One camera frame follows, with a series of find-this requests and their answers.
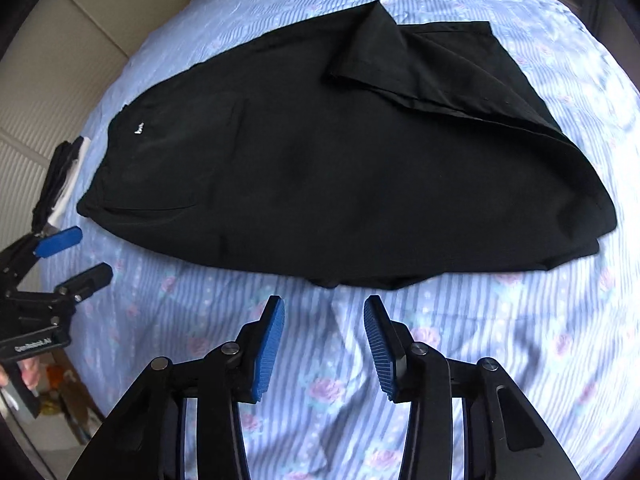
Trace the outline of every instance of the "silver bolt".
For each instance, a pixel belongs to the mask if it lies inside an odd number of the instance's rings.
[[[169,359],[166,357],[156,357],[153,361],[151,361],[151,369],[152,370],[164,370],[169,365]]]
[[[499,367],[500,365],[495,359],[491,359],[490,357],[485,357],[484,359],[482,359],[482,368],[484,368],[485,370],[495,372]]]
[[[229,343],[224,343],[221,350],[224,355],[236,355],[240,351],[240,345],[231,341]]]
[[[425,355],[429,351],[429,347],[424,343],[411,343],[411,352],[416,355]]]

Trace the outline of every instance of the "beige wall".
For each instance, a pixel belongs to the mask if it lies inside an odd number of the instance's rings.
[[[78,136],[129,56],[189,1],[39,1],[0,60],[0,248],[29,230],[55,147]]]

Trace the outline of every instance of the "bed sheet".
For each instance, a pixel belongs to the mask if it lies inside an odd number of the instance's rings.
[[[152,33],[91,114],[71,204],[88,187],[111,118],[194,63],[305,18],[372,0],[193,0]],[[241,420],[256,480],[395,479],[407,405],[380,391],[362,323],[379,293],[393,319],[444,355],[491,355],[527,394],[583,480],[601,480],[640,426],[640,98],[607,51],[555,0],[381,0],[398,23],[486,20],[607,187],[620,227],[597,256],[551,272],[447,274],[395,292],[210,269],[153,254],[80,218],[78,248],[43,262],[44,287],[106,261],[111,286],[74,317],[68,353],[107,413],[155,356],[202,357],[257,319],[270,294],[287,324],[271,386]],[[462,478],[456,406],[454,478]],[[186,459],[194,471],[191,407]]]

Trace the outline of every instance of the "human hand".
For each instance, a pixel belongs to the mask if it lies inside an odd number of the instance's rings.
[[[20,361],[20,363],[22,364],[20,368],[22,369],[24,384],[27,385],[28,389],[34,390],[38,386],[38,382],[40,382],[40,358],[31,357]],[[9,378],[6,376],[4,368],[0,366],[0,387],[7,386],[8,383]]]

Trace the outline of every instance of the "white logo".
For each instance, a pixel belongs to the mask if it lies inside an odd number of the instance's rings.
[[[32,348],[37,348],[38,346],[44,346],[48,344],[51,344],[51,339],[49,337],[46,337],[33,343],[27,343],[23,346],[14,346],[14,349],[16,352],[24,352],[25,350],[31,350]]]

